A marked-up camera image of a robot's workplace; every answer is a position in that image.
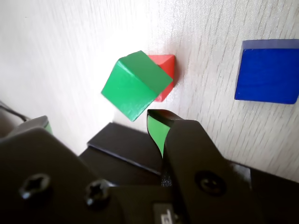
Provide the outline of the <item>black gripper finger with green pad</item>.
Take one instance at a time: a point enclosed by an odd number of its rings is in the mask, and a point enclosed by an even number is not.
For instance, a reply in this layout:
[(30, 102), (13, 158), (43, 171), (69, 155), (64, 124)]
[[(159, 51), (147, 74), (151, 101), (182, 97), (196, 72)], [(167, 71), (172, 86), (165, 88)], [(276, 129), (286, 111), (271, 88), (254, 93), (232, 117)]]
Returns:
[(250, 224), (249, 188), (221, 155), (201, 124), (167, 110), (147, 118), (166, 126), (164, 159), (189, 224)]

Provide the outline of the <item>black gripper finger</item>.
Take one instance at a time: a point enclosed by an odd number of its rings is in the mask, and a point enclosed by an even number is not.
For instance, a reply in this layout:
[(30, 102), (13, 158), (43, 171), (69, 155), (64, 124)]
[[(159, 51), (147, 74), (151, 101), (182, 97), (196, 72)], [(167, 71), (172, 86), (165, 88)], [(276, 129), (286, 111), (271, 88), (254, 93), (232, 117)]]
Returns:
[(109, 224), (111, 212), (84, 197), (95, 179), (79, 158), (42, 128), (0, 141), (3, 224)]

